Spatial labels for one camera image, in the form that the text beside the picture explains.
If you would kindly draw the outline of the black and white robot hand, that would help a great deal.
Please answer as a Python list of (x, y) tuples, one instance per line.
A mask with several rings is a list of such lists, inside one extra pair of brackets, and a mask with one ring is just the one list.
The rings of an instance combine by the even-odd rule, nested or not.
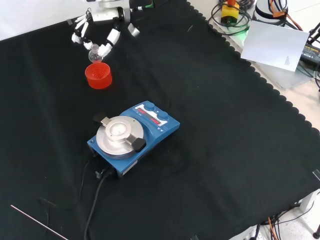
[[(129, 18), (130, 16), (130, 8), (120, 6), (103, 8), (97, 12), (92, 12), (90, 9), (87, 9), (84, 15), (74, 21), (75, 27), (71, 40), (74, 43), (82, 44), (87, 50), (90, 50), (95, 55), (96, 60), (102, 60), (110, 53), (120, 38), (121, 32), (119, 24), (125, 22), (125, 18)], [(91, 23), (102, 22), (111, 22), (114, 25), (106, 38), (106, 43), (98, 45), (88, 39), (89, 34), (87, 31)]]

